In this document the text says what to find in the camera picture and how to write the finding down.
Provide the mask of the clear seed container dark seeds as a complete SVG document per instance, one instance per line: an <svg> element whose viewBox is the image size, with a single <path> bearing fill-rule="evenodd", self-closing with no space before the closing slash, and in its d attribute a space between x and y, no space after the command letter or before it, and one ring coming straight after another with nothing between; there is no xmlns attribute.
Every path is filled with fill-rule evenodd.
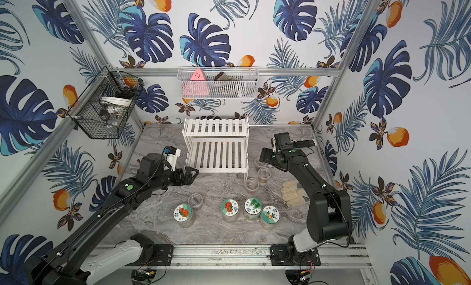
<svg viewBox="0 0 471 285"><path fill-rule="evenodd" d="M271 176L272 172L270 168L261 167L258 170L258 181L261 185L265 185L271 179Z"/></svg>

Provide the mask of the clear seed container front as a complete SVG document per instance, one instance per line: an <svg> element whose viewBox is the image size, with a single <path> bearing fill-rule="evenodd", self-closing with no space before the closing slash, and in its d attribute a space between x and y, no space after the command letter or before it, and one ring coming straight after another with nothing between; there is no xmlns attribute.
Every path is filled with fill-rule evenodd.
<svg viewBox="0 0 471 285"><path fill-rule="evenodd" d="M245 183L245 189L248 194L254 195L257 193L259 186L259 181L255 178L248 178Z"/></svg>

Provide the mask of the white slatted wooden shelf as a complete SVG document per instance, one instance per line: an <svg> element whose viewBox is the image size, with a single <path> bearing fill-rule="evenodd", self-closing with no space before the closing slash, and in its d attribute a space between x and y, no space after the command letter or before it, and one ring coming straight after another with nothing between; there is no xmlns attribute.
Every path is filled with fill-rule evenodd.
<svg viewBox="0 0 471 285"><path fill-rule="evenodd" d="M186 165L201 173L249 175L247 119L185 119Z"/></svg>

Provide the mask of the clear seed container red label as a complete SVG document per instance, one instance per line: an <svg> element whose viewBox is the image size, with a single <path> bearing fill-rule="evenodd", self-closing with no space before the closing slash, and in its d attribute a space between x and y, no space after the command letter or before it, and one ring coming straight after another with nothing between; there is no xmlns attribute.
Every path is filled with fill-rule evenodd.
<svg viewBox="0 0 471 285"><path fill-rule="evenodd" d="M261 162L259 157L255 158L253 165L257 172L260 170L260 168L267 167L267 163Z"/></svg>

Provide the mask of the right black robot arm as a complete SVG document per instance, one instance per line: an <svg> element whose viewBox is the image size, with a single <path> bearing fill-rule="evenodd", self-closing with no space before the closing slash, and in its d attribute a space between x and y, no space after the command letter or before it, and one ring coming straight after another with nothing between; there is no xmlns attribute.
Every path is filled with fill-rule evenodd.
<svg viewBox="0 0 471 285"><path fill-rule="evenodd" d="M292 174L309 198L306 228L290 243L298 253L352 235L352 209L348 192L336 190L312 167L301 150L272 151L263 148L260 162Z"/></svg>

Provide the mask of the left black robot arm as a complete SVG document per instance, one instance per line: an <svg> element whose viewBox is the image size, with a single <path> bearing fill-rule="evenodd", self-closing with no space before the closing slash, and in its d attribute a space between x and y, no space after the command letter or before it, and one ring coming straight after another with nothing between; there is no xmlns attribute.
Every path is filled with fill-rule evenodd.
<svg viewBox="0 0 471 285"><path fill-rule="evenodd" d="M156 190L169 186L190 186L199 174L193 167L176 168L166 154L151 153L142 158L136 175L119 182L95 214L71 236L41 256L24 264L31 285L84 285L90 273L81 268L92 250L124 218L151 198Z"/></svg>

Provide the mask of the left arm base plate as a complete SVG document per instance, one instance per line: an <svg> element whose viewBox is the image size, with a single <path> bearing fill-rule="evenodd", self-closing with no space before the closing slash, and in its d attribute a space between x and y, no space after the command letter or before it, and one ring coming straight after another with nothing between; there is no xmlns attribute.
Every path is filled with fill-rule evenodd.
<svg viewBox="0 0 471 285"><path fill-rule="evenodd" d="M139 258L132 265L152 265L152 266L170 266L174 253L174 246L171 244L157 244L147 236L136 234L130 237L142 248Z"/></svg>

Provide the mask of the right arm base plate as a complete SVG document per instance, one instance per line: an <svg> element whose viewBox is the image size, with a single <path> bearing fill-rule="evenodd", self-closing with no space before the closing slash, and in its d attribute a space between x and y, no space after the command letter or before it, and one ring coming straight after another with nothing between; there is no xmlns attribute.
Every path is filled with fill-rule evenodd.
<svg viewBox="0 0 471 285"><path fill-rule="evenodd" d="M269 259L273 266L319 266L321 265L320 255L317 249L300 253L296 248L288 244L274 244L269 248Z"/></svg>

